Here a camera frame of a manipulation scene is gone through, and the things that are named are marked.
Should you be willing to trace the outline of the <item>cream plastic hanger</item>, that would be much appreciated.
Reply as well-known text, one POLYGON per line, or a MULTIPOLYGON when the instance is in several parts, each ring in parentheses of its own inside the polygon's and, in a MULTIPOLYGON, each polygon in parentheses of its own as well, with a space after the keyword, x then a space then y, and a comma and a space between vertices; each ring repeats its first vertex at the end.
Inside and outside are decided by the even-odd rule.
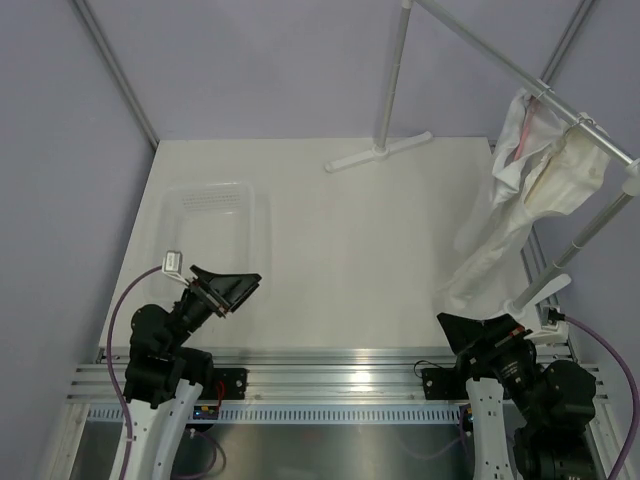
POLYGON ((548 168, 551 166, 551 164, 553 163, 553 160, 565 150, 567 140, 568 140, 568 137, 571 135, 571 132, 577 130, 582 125, 596 126, 596 122, 589 115, 582 112, 578 115, 578 119, 574 123, 572 123, 570 126, 568 126, 563 131, 563 134, 550 145, 550 153, 546 156, 545 161, 540 161, 541 170, 536 176, 533 184, 529 188, 524 198, 525 204, 529 203, 530 200, 533 198, 536 190, 538 189, 538 186, 543 182, 546 172, 548 168))

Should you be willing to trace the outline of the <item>cream white skirt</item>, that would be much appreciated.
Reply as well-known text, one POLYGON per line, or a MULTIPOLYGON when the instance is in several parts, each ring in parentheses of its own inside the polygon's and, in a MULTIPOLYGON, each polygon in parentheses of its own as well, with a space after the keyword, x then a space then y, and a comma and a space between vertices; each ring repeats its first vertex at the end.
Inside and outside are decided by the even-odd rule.
POLYGON ((475 319, 496 313, 503 302, 488 300, 486 295, 507 263, 520 253, 534 222, 573 213, 602 186, 609 156, 575 130, 525 204, 541 170, 540 161, 549 153, 550 145, 527 163, 519 192, 504 203, 495 205, 491 199, 492 172, 480 187, 476 204, 454 237, 454 248, 463 261, 438 291, 440 310, 475 319))

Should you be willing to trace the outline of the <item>pink plastic hanger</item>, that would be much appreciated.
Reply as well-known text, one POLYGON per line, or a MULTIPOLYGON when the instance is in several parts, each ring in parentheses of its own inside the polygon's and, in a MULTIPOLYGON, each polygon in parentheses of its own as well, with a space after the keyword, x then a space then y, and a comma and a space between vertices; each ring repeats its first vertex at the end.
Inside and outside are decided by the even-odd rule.
POLYGON ((540 102, 537 99, 532 99, 530 101, 528 107, 527 107, 526 115, 525 115, 524 122, 523 122, 523 125, 522 125, 519 144, 517 146, 517 149, 516 149, 516 151, 514 153, 514 157, 513 157, 514 161, 518 161, 522 156, 522 152, 524 150, 525 143, 526 143, 527 138, 529 136, 532 120, 535 117, 535 115, 536 115, 536 113, 537 113, 537 111, 539 109, 539 106, 540 106, 540 102))

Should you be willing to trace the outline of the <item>white skirt pink hanger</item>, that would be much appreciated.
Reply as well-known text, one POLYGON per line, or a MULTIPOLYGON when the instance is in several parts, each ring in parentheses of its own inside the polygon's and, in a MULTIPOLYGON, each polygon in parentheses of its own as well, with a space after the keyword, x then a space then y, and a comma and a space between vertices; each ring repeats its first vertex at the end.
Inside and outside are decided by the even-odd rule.
POLYGON ((532 120, 522 156, 514 161, 526 110, 532 99, 537 98, 525 89, 519 89, 509 105, 493 152, 494 186, 491 199, 495 205, 506 202, 519 192, 527 163, 557 140, 566 127, 563 120, 537 99, 540 106, 532 120))

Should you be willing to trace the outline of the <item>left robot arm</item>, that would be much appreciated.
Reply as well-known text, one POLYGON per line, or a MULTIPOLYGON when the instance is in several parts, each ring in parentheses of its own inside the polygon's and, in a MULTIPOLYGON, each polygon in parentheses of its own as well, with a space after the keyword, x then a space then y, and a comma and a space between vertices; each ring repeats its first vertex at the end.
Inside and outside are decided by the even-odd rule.
POLYGON ((226 318, 258 289, 257 273, 218 274, 191 266, 191 279, 177 270, 160 272, 182 283, 171 310, 156 304, 138 308, 131 319, 129 361, 117 380, 113 352, 105 348, 108 375, 123 414, 123 427, 110 476, 168 479, 183 432, 202 417, 204 401, 219 419, 226 400, 242 400, 245 368, 214 365, 211 353, 186 342, 212 316, 226 318))

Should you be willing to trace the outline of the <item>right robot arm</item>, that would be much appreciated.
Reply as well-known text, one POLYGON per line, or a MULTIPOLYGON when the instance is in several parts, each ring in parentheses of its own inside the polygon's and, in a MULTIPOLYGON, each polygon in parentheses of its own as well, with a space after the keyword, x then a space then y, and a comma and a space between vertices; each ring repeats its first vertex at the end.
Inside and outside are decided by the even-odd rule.
POLYGON ((456 389, 476 396, 495 379, 524 418, 514 434, 523 478, 594 479, 585 431, 595 417, 596 378, 569 360, 539 364, 531 330, 508 314, 480 321, 440 313, 437 319, 457 357, 456 389))

